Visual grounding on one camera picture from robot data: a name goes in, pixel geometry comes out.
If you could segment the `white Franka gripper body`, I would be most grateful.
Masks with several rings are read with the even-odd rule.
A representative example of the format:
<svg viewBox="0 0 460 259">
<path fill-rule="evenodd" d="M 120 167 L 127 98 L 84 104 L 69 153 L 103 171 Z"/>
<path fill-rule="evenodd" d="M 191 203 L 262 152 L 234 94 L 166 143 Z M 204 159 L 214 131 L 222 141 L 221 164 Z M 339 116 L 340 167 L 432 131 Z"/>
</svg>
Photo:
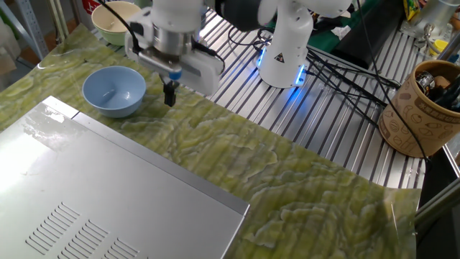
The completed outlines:
<svg viewBox="0 0 460 259">
<path fill-rule="evenodd" d="M 134 52 L 132 35 L 125 34 L 128 58 L 171 81 L 204 95 L 219 88 L 224 62 L 200 45 L 201 9 L 146 7 L 128 19 L 140 46 Z"/>
</svg>

